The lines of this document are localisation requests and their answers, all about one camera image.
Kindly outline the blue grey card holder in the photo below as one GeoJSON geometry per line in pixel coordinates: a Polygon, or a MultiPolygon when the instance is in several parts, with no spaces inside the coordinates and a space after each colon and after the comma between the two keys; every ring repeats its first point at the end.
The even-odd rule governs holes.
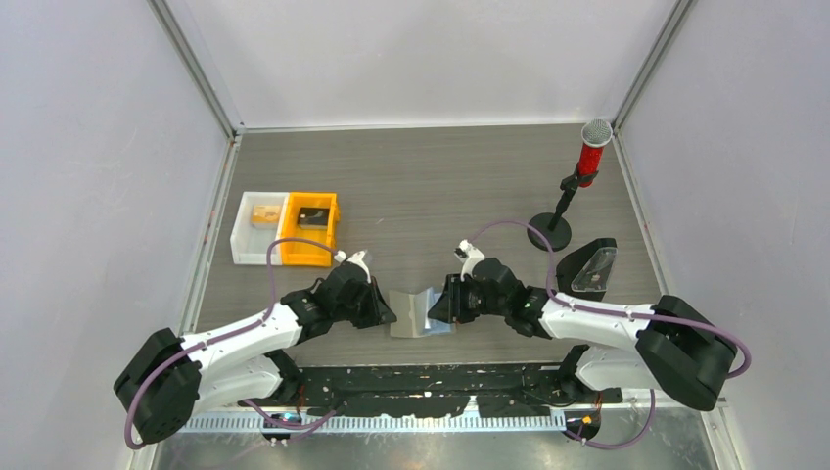
{"type": "Polygon", "coordinates": [[[454,333],[454,325],[428,317],[439,297],[440,293],[434,288],[419,294],[390,291],[389,307],[396,316],[396,322],[390,324],[390,335],[399,339],[418,339],[454,333]]]}

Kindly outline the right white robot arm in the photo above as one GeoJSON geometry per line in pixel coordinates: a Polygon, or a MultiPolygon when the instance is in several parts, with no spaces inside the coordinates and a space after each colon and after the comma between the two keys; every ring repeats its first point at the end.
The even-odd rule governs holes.
{"type": "Polygon", "coordinates": [[[494,315],[525,337],[574,340],[588,346],[559,379],[562,395],[584,401],[608,388],[653,389],[689,408],[711,411],[739,342],[680,298],[654,305],[615,305],[524,285],[496,258],[447,276],[428,316],[469,323],[494,315]]]}

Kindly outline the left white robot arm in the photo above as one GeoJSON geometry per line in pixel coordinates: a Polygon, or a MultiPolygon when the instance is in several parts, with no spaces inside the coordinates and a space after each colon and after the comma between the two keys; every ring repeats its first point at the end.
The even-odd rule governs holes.
{"type": "Polygon", "coordinates": [[[300,379],[281,353],[341,321],[357,329],[396,321],[377,280],[359,263],[345,261],[311,287],[223,327],[185,336],[169,328],[152,333],[114,382],[126,412],[125,443],[131,449],[159,443],[192,416],[232,402],[292,403],[300,379]]]}

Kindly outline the black card in orange bin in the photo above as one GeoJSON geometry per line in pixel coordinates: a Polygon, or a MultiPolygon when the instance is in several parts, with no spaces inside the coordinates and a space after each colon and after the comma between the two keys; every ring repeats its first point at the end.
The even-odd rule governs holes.
{"type": "Polygon", "coordinates": [[[300,208],[297,226],[304,230],[325,230],[329,225],[329,208],[300,208]]]}

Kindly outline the tan card in white bin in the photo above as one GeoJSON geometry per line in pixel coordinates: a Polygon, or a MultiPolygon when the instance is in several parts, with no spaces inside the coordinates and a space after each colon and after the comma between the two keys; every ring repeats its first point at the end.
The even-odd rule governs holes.
{"type": "Polygon", "coordinates": [[[278,225],[281,216],[280,205],[255,205],[251,211],[250,221],[253,226],[278,225]]]}

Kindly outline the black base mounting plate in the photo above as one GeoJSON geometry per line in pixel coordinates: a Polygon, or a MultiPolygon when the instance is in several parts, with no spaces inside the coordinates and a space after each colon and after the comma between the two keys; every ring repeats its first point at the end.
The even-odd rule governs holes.
{"type": "Polygon", "coordinates": [[[482,417],[542,416],[553,407],[621,402],[618,388],[596,392],[558,363],[314,366],[290,373],[255,404],[306,408],[313,416],[456,417],[474,404],[482,417]]]}

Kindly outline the orange plastic bin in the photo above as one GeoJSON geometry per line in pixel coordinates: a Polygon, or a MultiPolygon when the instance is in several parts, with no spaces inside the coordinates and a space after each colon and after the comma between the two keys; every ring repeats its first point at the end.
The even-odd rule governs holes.
{"type": "Polygon", "coordinates": [[[287,266],[330,267],[332,250],[337,248],[336,226],[340,221],[336,193],[291,192],[284,206],[279,239],[310,240],[325,248],[305,242],[284,242],[278,246],[281,262],[287,266]]]}

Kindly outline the black stand with clear plate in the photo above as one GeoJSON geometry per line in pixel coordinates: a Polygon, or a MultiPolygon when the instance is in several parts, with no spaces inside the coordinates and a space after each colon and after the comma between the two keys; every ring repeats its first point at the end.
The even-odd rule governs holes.
{"type": "Polygon", "coordinates": [[[582,300],[602,301],[617,254],[616,239],[597,238],[566,255],[556,267],[558,291],[582,300]]]}

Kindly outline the white plastic bin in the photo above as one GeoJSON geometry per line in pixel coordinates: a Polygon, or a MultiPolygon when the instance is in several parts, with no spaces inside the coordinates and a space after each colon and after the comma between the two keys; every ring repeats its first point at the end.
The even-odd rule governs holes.
{"type": "Polygon", "coordinates": [[[280,230],[283,228],[282,208],[287,203],[288,197],[288,192],[246,191],[242,193],[230,235],[234,264],[266,265],[268,246],[280,237],[280,230]],[[277,221],[254,223],[254,208],[257,206],[279,206],[277,221]]]}

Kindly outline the red microphone on black stand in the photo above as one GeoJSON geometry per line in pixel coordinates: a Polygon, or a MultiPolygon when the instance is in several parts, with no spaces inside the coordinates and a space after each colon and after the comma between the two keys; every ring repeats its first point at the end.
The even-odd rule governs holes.
{"type": "Polygon", "coordinates": [[[613,127],[601,118],[586,123],[580,132],[582,146],[574,172],[560,183],[562,195],[553,212],[542,212],[530,220],[527,235],[530,242],[544,251],[547,246],[554,252],[566,248],[573,236],[572,227],[564,215],[579,188],[589,187],[599,172],[599,164],[606,146],[612,141],[613,127]]]}

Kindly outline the slotted metal rail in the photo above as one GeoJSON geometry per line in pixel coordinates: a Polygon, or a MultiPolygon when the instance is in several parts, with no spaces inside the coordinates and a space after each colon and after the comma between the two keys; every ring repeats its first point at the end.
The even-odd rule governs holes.
{"type": "MultiPolygon", "coordinates": [[[[477,433],[477,432],[534,432],[566,429],[562,410],[550,410],[540,416],[481,417],[474,409],[458,416],[441,418],[344,417],[327,420],[317,431],[321,434],[368,433],[477,433]]],[[[199,433],[283,433],[283,428],[264,421],[254,412],[219,411],[204,413],[190,419],[179,432],[199,433]]]]}

